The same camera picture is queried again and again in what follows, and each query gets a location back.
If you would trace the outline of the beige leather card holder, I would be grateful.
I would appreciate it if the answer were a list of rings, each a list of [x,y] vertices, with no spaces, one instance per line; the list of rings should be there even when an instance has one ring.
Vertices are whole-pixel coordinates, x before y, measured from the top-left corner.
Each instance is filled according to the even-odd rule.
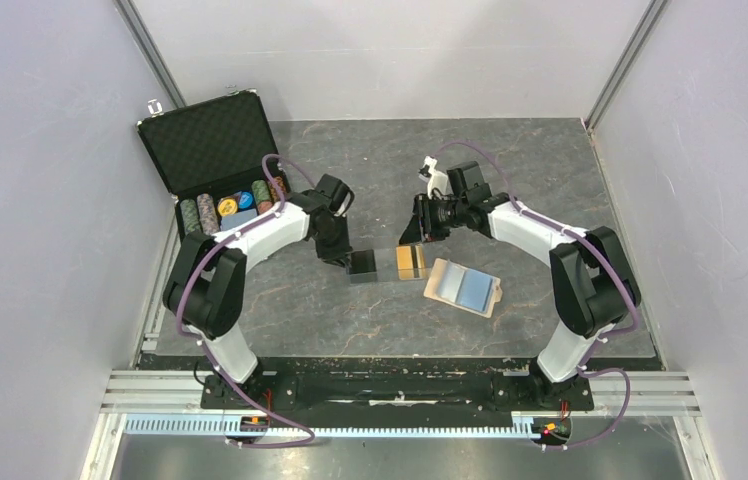
[[[492,316],[503,292],[498,277],[437,258],[423,296],[483,318]]]

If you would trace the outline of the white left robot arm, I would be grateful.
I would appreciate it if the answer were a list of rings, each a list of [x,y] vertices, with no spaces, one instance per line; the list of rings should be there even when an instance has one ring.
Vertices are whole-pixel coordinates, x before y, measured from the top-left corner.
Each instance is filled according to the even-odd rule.
[[[347,267],[352,247],[346,214],[354,199],[345,182],[323,175],[314,188],[288,194],[235,229],[183,238],[163,304],[175,314],[179,333],[204,349],[238,406],[252,407],[264,394],[264,381],[254,374],[259,360],[238,325],[248,271],[305,240],[313,241],[320,261]]]

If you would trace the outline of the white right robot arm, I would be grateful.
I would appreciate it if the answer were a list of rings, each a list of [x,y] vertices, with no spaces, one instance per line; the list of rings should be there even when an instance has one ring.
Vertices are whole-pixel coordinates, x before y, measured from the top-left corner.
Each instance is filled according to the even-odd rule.
[[[419,176],[426,190],[413,198],[400,244],[443,241],[453,229],[465,227],[513,245],[549,268],[559,323],[532,362],[527,392],[541,408],[556,406],[594,344],[633,316],[641,300],[618,235],[608,227],[562,224],[507,193],[492,193],[474,161],[442,172],[428,156]]]

